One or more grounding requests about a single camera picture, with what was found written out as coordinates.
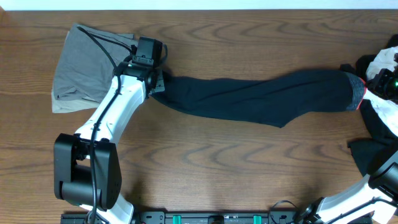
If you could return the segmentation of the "folded grey shorts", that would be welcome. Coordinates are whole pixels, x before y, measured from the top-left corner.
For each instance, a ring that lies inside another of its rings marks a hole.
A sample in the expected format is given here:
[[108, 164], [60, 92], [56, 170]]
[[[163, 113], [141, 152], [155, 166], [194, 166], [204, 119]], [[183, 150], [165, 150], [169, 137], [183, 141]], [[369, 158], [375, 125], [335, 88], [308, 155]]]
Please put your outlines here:
[[74, 23], [65, 38], [52, 86], [52, 112], [96, 108], [107, 94], [114, 67], [137, 45], [132, 33], [114, 34]]

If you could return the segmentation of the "black t-shirt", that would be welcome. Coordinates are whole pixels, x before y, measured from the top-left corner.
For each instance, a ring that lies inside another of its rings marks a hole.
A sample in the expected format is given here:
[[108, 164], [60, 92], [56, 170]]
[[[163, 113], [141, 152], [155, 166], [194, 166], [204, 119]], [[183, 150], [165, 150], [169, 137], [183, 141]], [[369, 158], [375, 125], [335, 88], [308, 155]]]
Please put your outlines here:
[[[397, 47], [397, 35], [393, 35], [388, 41], [385, 49]], [[343, 64], [340, 69], [350, 75], [356, 75], [365, 82], [364, 95], [367, 91], [366, 70], [369, 64], [375, 59], [376, 55], [363, 55], [355, 66]], [[362, 175], [368, 171], [368, 167], [373, 157], [379, 154], [386, 146], [397, 140], [389, 128], [381, 121], [371, 105], [370, 100], [364, 99], [359, 106], [362, 119], [371, 137], [369, 139], [354, 140], [348, 143], [353, 159]]]

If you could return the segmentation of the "black pants red waistband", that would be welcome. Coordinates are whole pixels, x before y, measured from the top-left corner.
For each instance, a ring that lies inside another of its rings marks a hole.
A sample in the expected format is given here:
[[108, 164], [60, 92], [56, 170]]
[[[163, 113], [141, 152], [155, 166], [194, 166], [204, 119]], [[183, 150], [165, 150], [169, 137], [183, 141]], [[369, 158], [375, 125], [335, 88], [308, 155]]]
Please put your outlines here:
[[362, 79], [340, 70], [299, 70], [272, 80], [201, 80], [166, 73], [164, 85], [152, 96], [174, 110], [278, 128], [309, 112], [354, 111], [366, 93]]

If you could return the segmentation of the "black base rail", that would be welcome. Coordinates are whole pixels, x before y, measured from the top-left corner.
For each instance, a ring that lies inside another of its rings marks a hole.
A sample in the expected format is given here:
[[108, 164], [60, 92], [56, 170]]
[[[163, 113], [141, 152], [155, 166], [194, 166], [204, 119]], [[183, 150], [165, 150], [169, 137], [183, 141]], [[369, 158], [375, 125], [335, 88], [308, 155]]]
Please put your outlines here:
[[299, 210], [294, 205], [274, 205], [268, 212], [134, 212], [131, 224], [288, 224], [293, 223]]

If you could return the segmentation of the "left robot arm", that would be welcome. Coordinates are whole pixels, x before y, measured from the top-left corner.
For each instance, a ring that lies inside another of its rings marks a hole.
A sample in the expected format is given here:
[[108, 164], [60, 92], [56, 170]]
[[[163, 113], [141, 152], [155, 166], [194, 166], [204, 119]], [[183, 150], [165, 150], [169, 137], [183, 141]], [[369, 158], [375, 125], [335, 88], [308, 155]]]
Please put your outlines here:
[[60, 134], [53, 150], [54, 194], [88, 211], [83, 223], [131, 223], [134, 206], [121, 195], [118, 142], [135, 110], [164, 90], [161, 66], [168, 56], [159, 40], [141, 37], [114, 65], [111, 87], [74, 134]]

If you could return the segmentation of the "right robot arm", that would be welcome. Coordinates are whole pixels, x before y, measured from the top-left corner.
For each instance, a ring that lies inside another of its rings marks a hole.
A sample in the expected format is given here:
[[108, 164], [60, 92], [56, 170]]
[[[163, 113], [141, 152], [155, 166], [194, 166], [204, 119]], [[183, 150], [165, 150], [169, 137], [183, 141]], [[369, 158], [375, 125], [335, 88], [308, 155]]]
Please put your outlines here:
[[[368, 100], [377, 118], [397, 134], [397, 48], [381, 50], [369, 64], [367, 83], [350, 73], [344, 74], [352, 93], [350, 108]], [[397, 208], [397, 144], [376, 155], [369, 173], [337, 195], [321, 198], [298, 218], [303, 223], [349, 223], [369, 212], [387, 223]]]

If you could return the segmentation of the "white garment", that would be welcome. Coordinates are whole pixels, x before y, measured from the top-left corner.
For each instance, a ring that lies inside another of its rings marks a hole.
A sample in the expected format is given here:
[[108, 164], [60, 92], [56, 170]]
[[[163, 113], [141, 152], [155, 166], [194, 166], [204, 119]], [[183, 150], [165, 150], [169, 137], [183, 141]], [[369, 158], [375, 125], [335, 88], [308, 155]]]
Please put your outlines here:
[[366, 70], [364, 99], [397, 136], [397, 47], [381, 50]]

